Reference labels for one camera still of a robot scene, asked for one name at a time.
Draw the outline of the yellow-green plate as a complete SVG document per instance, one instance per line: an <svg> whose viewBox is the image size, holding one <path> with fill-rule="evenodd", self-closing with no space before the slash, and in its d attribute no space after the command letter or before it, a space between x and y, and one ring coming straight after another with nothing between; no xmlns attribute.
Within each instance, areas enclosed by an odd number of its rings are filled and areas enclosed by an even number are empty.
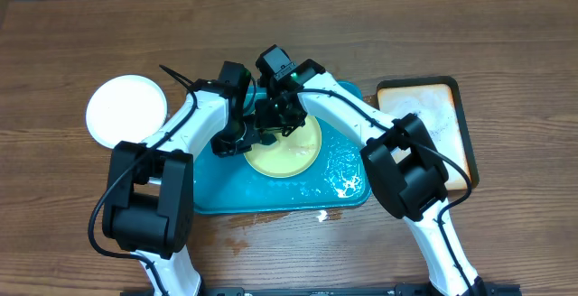
<svg viewBox="0 0 578 296"><path fill-rule="evenodd" d="M256 171L272 178L289 178L308 169L322 147L322 131L314 116L305 118L304 126L289 136L275 134L271 145L254 144L245 153L248 164Z"/></svg>

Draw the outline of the white plate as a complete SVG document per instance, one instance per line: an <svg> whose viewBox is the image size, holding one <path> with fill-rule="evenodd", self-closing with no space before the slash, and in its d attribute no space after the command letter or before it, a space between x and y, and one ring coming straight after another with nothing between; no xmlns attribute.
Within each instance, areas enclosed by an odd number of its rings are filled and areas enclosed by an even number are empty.
<svg viewBox="0 0 578 296"><path fill-rule="evenodd" d="M92 138L112 149L121 141L139 143L155 134L168 115L162 89L135 74L110 79L91 96L86 126Z"/></svg>

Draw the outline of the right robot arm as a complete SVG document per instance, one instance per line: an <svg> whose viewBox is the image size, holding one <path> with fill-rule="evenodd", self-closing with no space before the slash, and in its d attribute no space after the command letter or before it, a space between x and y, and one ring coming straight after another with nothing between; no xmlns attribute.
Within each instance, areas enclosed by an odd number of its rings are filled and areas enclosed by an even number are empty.
<svg viewBox="0 0 578 296"><path fill-rule="evenodd" d="M451 208L461 204L480 176L463 108L456 103L458 161L443 155L424 122L409 113L395 118L343 88L314 60L293 62L273 45L260 54L258 83L267 100L256 103L256 126L289 135L305 116L320 118L360 149L369 186L379 204L410 228L428 267L436 295L488 295L489 288L468 261L452 225Z"/></svg>

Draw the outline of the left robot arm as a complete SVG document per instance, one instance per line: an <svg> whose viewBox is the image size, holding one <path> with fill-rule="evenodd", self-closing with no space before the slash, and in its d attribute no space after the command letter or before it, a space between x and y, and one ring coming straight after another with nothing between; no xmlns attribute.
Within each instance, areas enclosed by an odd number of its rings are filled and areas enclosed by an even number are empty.
<svg viewBox="0 0 578 296"><path fill-rule="evenodd" d="M193 164L207 145L218 157L229 157L258 142L244 109L252 76L231 61L213 80L166 73L185 86L185 103L141 143L114 147L107 189L94 212L103 216L103 234L120 247L116 256L142 264L153 295L196 295L201 277L186 247L194 214Z"/></svg>

